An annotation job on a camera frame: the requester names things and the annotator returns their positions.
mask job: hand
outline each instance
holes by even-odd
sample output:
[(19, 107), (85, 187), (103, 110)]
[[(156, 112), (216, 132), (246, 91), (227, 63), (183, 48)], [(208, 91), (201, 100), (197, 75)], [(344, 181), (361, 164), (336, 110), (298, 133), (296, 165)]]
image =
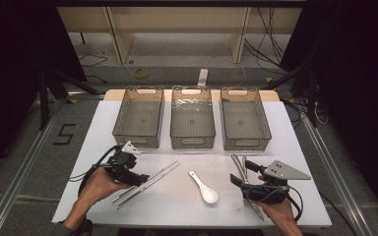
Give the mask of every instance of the hand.
[(260, 202), (254, 202), (263, 209), (263, 212), (275, 223), (282, 231), (284, 236), (302, 235), (299, 227), (294, 220), (292, 206), (289, 199), (284, 199), (280, 204), (268, 205)]
[(130, 187), (113, 181), (102, 167), (98, 168), (88, 179), (85, 188), (74, 203), (63, 225), (72, 230), (78, 229), (87, 212), (95, 203), (109, 197), (118, 190)]

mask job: ceramic spoon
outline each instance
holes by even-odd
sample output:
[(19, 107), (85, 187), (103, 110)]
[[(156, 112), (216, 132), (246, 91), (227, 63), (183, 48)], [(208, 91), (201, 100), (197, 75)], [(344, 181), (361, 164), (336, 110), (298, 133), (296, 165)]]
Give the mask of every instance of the ceramic spoon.
[(218, 200), (218, 194), (210, 187), (206, 186), (202, 181), (198, 178), (198, 176), (193, 172), (192, 170), (189, 171), (189, 175), (192, 176), (192, 178), (196, 181), (196, 183), (199, 185), (199, 189), (201, 190), (202, 198), (207, 202), (208, 204), (214, 204)]

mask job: white table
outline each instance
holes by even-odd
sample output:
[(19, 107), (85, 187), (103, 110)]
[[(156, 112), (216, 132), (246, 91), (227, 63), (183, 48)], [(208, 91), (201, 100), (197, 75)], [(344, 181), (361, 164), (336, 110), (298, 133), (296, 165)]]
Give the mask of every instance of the white table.
[[(160, 147), (158, 149), (139, 148), (142, 154), (137, 156), (137, 165), (132, 171), (150, 175), (174, 160), (178, 160), (180, 165), (122, 208), (116, 209), (116, 206), (131, 194), (114, 204), (111, 200), (125, 190), (97, 203), (89, 211), (87, 217), (96, 225), (119, 227), (263, 228), (273, 226), (273, 222), (268, 217), (265, 216), (263, 221), (253, 209), (246, 208), (240, 190), (230, 183), (230, 173), (239, 176), (230, 155), (232, 153), (244, 154), (249, 160), (264, 166), (278, 159), (310, 174), (283, 103), (280, 101), (263, 102), (272, 132), (272, 139), (266, 150), (225, 151), (222, 144), (219, 93), (215, 91), (213, 92), (213, 108), (217, 135), (214, 148), (177, 150), (171, 148), (169, 135), (170, 98), (171, 93), (166, 92)], [(116, 145), (112, 130), (120, 106), (121, 101), (118, 100), (105, 100), (99, 103), (71, 176), (86, 172), (109, 148)], [(205, 184), (218, 192), (220, 198), (215, 204), (209, 205), (203, 201), (197, 184), (188, 174), (189, 170), (195, 171)], [(257, 176), (257, 173), (249, 171), (250, 183), (261, 183)], [(299, 191), (304, 202), (303, 214), (298, 221), (300, 226), (328, 227), (332, 225), (313, 180), (289, 180), (288, 183)], [(79, 185), (78, 182), (67, 183), (52, 219), (53, 222), (65, 219), (77, 198)], [(291, 191), (291, 196), (300, 204), (299, 197), (294, 191)]]

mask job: transparent gray bin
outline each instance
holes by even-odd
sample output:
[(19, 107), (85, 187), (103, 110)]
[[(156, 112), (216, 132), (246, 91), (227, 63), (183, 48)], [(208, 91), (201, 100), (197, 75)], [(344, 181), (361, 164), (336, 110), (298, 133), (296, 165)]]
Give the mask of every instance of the transparent gray bin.
[(115, 141), (131, 141), (136, 148), (158, 148), (163, 108), (162, 88), (127, 88), (112, 132)]
[(215, 136), (211, 89), (173, 87), (170, 122), (172, 148), (213, 148)]
[(272, 134), (255, 88), (223, 88), (220, 108), (223, 149), (266, 149)]

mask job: chopstick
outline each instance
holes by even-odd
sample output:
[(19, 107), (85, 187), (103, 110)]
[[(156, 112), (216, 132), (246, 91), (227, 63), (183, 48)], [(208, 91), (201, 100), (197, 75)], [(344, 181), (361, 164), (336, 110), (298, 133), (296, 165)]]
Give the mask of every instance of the chopstick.
[[(177, 160), (173, 161), (171, 164), (167, 165), (166, 167), (164, 167), (163, 169), (159, 170), (156, 174), (152, 175), (149, 177), (149, 179), (147, 179), (147, 181), (155, 178), (156, 176), (158, 176), (161, 172), (163, 172), (165, 169), (167, 169), (168, 167), (172, 166), (173, 164), (175, 164), (177, 162)], [(135, 188), (137, 188), (137, 186), (133, 186), (131, 187), (130, 189), (128, 189), (126, 192), (122, 193), (120, 196), (116, 197), (115, 199), (112, 200), (112, 202), (115, 202), (117, 200), (119, 200), (121, 197), (127, 195), (128, 193), (130, 193), (131, 191), (133, 191)]]
[(159, 177), (157, 177), (153, 182), (151, 182), (150, 184), (146, 185), (144, 188), (142, 188), (139, 192), (135, 193), (134, 195), (132, 195), (130, 198), (126, 199), (124, 202), (122, 202), (120, 205), (116, 206), (116, 208), (120, 208), (122, 206), (124, 206), (126, 203), (128, 203), (129, 201), (131, 201), (133, 198), (135, 198), (137, 195), (143, 193), (143, 191), (145, 191), (146, 189), (148, 189), (150, 186), (152, 186), (155, 182), (157, 182), (158, 180), (160, 180), (162, 177), (164, 177), (166, 174), (168, 174), (170, 171), (172, 171), (174, 168), (176, 168), (177, 166), (179, 166), (180, 163), (177, 163), (176, 165), (172, 166), (170, 169), (168, 169), (167, 171), (165, 171), (164, 173), (162, 173)]

